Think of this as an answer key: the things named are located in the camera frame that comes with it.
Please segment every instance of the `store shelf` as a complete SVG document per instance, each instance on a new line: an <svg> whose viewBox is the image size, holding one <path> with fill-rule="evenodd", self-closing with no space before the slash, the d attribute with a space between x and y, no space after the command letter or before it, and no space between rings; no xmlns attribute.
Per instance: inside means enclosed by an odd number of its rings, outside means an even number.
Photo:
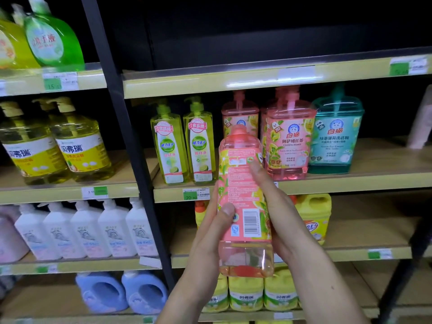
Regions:
<svg viewBox="0 0 432 324"><path fill-rule="evenodd" d="M338 269L363 307L364 313L368 317L377 316L378 300L352 264L340 263ZM2 313L1 324L16 324L16 320L19 319L31 319L33 324L145 323L143 315L132 314L130 309L113 315L90 314L81 299L79 288L75 285L74 276L68 274L50 275L43 278L25 277L17 283L17 286L2 302L0 311ZM296 319L305 317L304 312L300 309L288 313L291 313ZM274 316L274 312L267 310L251 313L225 311L216 314L203 313L199 321L273 320Z"/></svg>
<svg viewBox="0 0 432 324"><path fill-rule="evenodd" d="M29 252L23 259L13 264L0 265L0 275L32 275L75 272L103 272L112 270L154 270L153 267L139 264L138 256L130 258L62 259L58 261L37 261Z"/></svg>
<svg viewBox="0 0 432 324"><path fill-rule="evenodd" d="M144 155L150 175L154 177L159 170L155 150L146 149ZM126 151L112 151L109 156L116 174L110 179L86 184L70 179L57 185L28 186L15 167L0 167L0 204L80 200L83 187L95 186L107 186L110 198L138 196L137 182Z"/></svg>
<svg viewBox="0 0 432 324"><path fill-rule="evenodd" d="M58 68L1 70L0 82L4 82L4 89L1 88L0 95L28 95L51 92L45 89L42 75L57 71L59 71ZM107 86L100 63L87 63L84 71L77 72L77 79L79 90L106 88Z"/></svg>
<svg viewBox="0 0 432 324"><path fill-rule="evenodd" d="M390 63L421 59L426 65L417 73L432 73L430 48L375 51L255 63L213 65L175 70L124 74L126 99L163 95L231 91L280 85L350 81L390 77Z"/></svg>
<svg viewBox="0 0 432 324"><path fill-rule="evenodd" d="M417 215L416 207L431 196L432 190L333 196L323 247L337 262L367 261L371 249L386 249L393 259L411 258L409 239L418 217L406 217L405 213ZM186 267L196 231L193 224L177 228L171 242L173 268Z"/></svg>
<svg viewBox="0 0 432 324"><path fill-rule="evenodd" d="M183 189L210 184L167 185L161 173L153 180L156 203L184 201ZM279 182L287 194L312 194L432 187L432 146L421 150L404 147L402 138L359 139L348 174L308 174L305 180Z"/></svg>
<svg viewBox="0 0 432 324"><path fill-rule="evenodd" d="M355 268L376 296L381 298L397 266L397 261L356 262ZM393 317L432 315L432 269L427 260L420 263L401 296Z"/></svg>

